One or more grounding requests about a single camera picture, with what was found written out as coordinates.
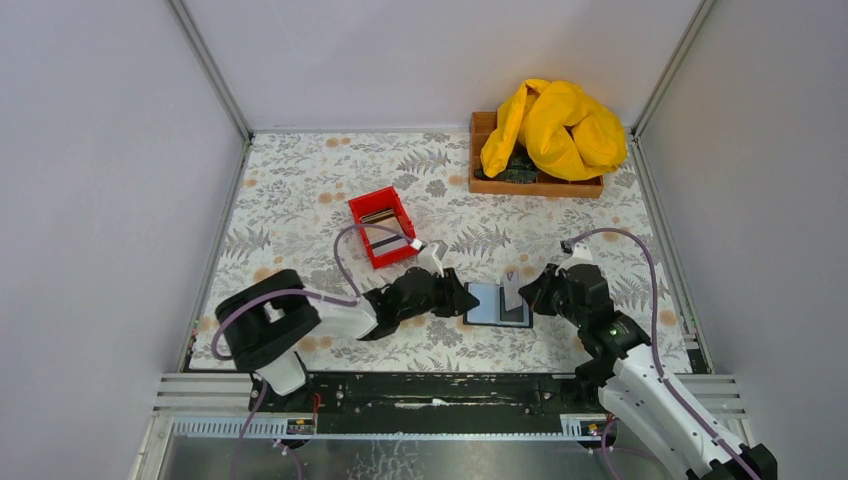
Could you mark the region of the black card holder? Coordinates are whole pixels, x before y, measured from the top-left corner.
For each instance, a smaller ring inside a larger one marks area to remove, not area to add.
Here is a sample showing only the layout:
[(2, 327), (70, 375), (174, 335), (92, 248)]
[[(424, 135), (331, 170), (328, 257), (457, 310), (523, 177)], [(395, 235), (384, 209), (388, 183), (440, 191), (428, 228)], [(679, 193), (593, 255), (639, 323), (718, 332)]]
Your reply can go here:
[(479, 299), (480, 305), (463, 315), (465, 325), (515, 329), (533, 327), (533, 313), (524, 299), (520, 308), (504, 310), (501, 285), (467, 283), (466, 287)]

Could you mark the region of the red plastic bin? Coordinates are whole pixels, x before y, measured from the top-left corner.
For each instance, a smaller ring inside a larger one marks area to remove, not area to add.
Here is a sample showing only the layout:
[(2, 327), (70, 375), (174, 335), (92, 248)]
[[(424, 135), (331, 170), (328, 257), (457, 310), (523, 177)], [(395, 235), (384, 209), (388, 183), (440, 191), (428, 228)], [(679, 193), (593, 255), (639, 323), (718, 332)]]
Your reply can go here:
[(386, 187), (348, 201), (354, 222), (365, 225), (359, 235), (374, 269), (418, 254), (412, 221), (394, 187)]

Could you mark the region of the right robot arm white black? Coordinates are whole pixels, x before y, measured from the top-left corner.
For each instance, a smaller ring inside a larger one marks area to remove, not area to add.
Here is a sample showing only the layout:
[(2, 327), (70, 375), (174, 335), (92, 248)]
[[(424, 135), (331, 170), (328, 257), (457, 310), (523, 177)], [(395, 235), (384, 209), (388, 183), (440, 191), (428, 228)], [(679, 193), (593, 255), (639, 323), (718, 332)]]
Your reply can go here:
[(623, 422), (668, 472), (684, 479), (775, 479), (775, 456), (720, 424), (663, 366), (649, 335), (618, 310), (598, 266), (546, 267), (519, 293), (536, 314), (572, 323), (589, 354), (571, 392)]

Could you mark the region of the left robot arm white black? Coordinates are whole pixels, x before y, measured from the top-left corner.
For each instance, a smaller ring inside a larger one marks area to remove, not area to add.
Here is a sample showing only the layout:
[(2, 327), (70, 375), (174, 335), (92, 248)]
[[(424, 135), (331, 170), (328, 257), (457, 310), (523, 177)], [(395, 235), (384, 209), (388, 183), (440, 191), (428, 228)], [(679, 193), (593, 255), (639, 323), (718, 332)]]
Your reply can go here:
[(296, 271), (287, 269), (216, 308), (219, 326), (211, 352), (218, 360), (233, 361), (237, 371), (258, 380), (261, 389), (287, 397), (308, 382), (308, 371), (296, 351), (304, 337), (374, 341), (394, 334), (402, 322), (414, 317), (455, 317), (479, 304), (451, 268), (432, 273), (412, 267), (359, 297), (311, 290)]

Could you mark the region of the wooden tray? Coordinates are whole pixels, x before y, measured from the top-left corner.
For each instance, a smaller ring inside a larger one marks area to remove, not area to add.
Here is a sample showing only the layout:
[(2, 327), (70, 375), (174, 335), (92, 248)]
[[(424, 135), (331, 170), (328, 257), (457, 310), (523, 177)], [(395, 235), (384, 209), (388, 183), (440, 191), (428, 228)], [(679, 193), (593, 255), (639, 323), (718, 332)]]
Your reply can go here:
[(497, 114), (495, 112), (478, 111), (471, 114), (468, 178), (468, 188), (471, 193), (587, 199), (597, 199), (603, 193), (604, 179), (602, 177), (568, 182), (540, 172), (537, 175), (536, 182), (526, 184), (477, 178), (475, 172), (481, 167), (482, 147), (495, 130), (496, 124)]

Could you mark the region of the dark green object in tray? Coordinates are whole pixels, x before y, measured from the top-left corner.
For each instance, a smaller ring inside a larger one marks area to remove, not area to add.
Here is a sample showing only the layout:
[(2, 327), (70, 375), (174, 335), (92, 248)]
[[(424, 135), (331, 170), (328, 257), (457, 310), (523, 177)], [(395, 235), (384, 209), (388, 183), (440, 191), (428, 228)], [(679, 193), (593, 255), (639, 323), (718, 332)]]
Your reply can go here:
[(474, 170), (473, 177), (483, 181), (500, 181), (513, 184), (536, 183), (540, 170), (523, 147), (516, 147), (508, 158), (506, 168), (489, 177), (482, 167)]

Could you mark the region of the yellow cloth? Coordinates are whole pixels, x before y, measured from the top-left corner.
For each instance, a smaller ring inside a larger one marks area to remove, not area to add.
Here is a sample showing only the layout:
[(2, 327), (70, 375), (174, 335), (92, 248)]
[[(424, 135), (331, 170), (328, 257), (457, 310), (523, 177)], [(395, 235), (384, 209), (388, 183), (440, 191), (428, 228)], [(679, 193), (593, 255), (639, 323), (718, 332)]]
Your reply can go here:
[(482, 147), (483, 175), (507, 169), (521, 145), (542, 172), (585, 181), (615, 172), (627, 158), (619, 118), (577, 84), (527, 79), (496, 111), (496, 127)]

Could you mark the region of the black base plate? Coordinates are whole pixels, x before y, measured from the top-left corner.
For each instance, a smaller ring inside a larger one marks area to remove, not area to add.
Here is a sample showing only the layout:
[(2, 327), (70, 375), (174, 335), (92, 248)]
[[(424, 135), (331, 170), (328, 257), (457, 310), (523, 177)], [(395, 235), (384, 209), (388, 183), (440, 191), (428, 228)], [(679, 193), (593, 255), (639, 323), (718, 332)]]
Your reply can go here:
[(318, 372), (288, 396), (254, 379), (248, 406), (304, 414), (320, 434), (559, 434), (581, 420), (596, 435), (613, 417), (574, 376), (541, 373)]

